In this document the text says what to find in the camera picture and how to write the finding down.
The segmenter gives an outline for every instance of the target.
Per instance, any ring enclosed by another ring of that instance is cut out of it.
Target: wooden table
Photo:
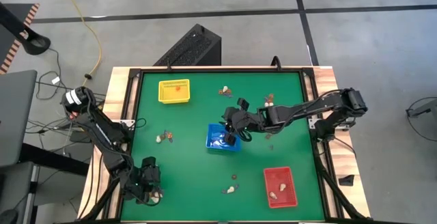
[[[131,68],[140,68],[140,69],[165,69],[166,67],[142,67],[142,66],[136,66],[136,67],[114,67],[112,74],[111,74],[111,80],[109,81],[108,86],[108,92],[106,101],[104,104],[103,112],[112,120],[119,120],[122,116],[122,109],[123,104],[125,101],[125,95],[126,95],[126,86],[128,84],[128,76],[129,71]],[[174,69],[177,68],[217,68],[217,66],[214,67],[205,67],[205,66],[189,66],[189,67],[172,67]],[[221,66],[220,68],[276,68],[274,66]],[[332,67],[324,67],[324,66],[317,66],[317,67],[306,67],[306,66],[285,66],[283,68],[313,68],[314,75],[315,75],[315,82],[318,89],[318,94],[323,94],[324,92],[330,91],[332,89],[337,89],[337,82],[335,80],[335,75]],[[311,86],[309,84],[309,81],[305,81],[307,84],[307,90],[309,93],[309,99],[312,99],[311,95]],[[135,101],[135,95],[137,90],[137,82],[133,81],[132,83],[132,91],[131,95],[128,98],[128,113],[127,118],[132,118],[132,111],[133,111],[133,103]],[[350,140],[349,132],[336,132],[336,137],[341,139],[342,141],[345,141],[347,144],[352,146],[352,142]],[[342,178],[344,176],[348,175],[354,175],[354,186],[339,186],[341,191],[344,193],[344,195],[349,199],[351,204],[355,206],[355,208],[364,216],[370,216],[369,208],[367,207],[367,202],[363,190],[363,185],[361,182],[360,173],[358,170],[358,165],[356,164],[356,159],[354,157],[353,152],[350,151],[346,146],[337,143],[336,141],[330,142],[330,153],[332,154],[333,158],[333,165],[335,169],[335,174],[337,179]],[[94,147],[94,154],[93,154],[93,164],[94,164],[94,174],[93,177],[91,177],[91,165],[90,169],[88,171],[88,176],[85,183],[85,188],[83,190],[83,196],[81,200],[81,206],[79,208],[79,214],[83,211],[84,207],[86,206],[86,209],[84,211],[83,216],[85,216],[93,207],[94,203],[96,202],[96,198],[100,198],[101,194],[104,193],[106,187],[109,183],[109,174],[104,165],[102,165],[102,170],[100,171],[100,183],[98,184],[99,174],[98,174],[98,167],[100,162],[101,153],[100,151]],[[330,209],[330,215],[332,217],[337,217],[336,209],[335,209],[335,202],[334,197],[332,194],[332,191],[325,183],[326,188],[326,195],[328,197],[328,204]],[[91,191],[91,197],[89,198],[88,205],[87,200],[89,196],[89,192]],[[119,197],[119,187],[117,187],[114,191],[113,197],[111,199],[111,205],[109,208],[109,218],[115,218],[116,210],[117,210],[117,201]]]

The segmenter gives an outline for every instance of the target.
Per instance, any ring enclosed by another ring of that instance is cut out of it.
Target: gray floor
[[[75,17],[68,0],[0,0],[40,3],[37,18]],[[437,0],[303,0],[306,8],[437,4]],[[85,16],[207,12],[297,8],[296,0],[77,0]],[[414,134],[405,109],[415,100],[435,96],[437,50],[436,10],[309,14],[308,21],[320,65],[334,66],[340,87],[362,91],[369,112],[352,129],[358,165],[372,217],[384,221],[434,223],[437,218],[437,143]],[[228,16],[94,22],[102,41],[103,60],[89,87],[105,93],[113,66],[153,64],[195,23],[223,38],[223,65],[269,64],[278,55],[284,65],[310,65],[299,15]],[[97,46],[80,23],[35,24],[60,54],[63,80],[69,87],[82,83],[97,58]],[[10,71],[56,70],[55,56],[27,55],[21,48]],[[53,89],[43,87],[42,95]],[[49,101],[34,100],[30,118],[41,122],[61,114],[60,94]],[[413,121],[425,135],[437,138],[429,116]],[[39,145],[38,137],[27,143]],[[58,148],[65,137],[47,134],[46,148]],[[68,152],[79,160],[89,157],[83,145]],[[42,172],[40,179],[50,175]],[[38,196],[39,223],[72,221],[75,213],[65,199],[83,187],[82,178],[59,173]],[[49,189],[59,189],[52,193]],[[73,199],[76,208],[80,195]]]

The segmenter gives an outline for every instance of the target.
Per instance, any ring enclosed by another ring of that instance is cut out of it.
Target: red basket
[[[290,167],[264,169],[264,179],[266,181],[267,200],[270,208],[296,207],[298,205]],[[282,183],[287,186],[284,191],[279,191]],[[275,193],[277,199],[271,198],[269,196],[270,192]]]

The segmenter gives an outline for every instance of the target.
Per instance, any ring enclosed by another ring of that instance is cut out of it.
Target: green mat
[[[190,79],[191,99],[184,104],[158,102],[158,82]],[[234,97],[218,94],[228,86]],[[299,75],[295,73],[177,73],[145,74],[137,118],[147,126],[136,130],[132,156],[136,166],[155,156],[162,171],[164,197],[154,207],[125,201],[123,221],[319,221],[323,220],[307,123],[295,121],[269,140],[253,133],[242,141],[241,152],[211,152],[205,147],[209,123],[221,121],[226,107],[237,107],[245,98],[255,112],[264,97],[274,94],[275,104],[303,102]],[[156,142],[164,130],[173,143]],[[289,166],[297,207],[268,207],[263,169]],[[239,184],[232,194],[222,190]]]

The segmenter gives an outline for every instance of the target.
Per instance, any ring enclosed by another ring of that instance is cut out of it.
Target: yellow basket
[[[175,104],[190,100],[190,80],[160,81],[158,101],[163,104]]]

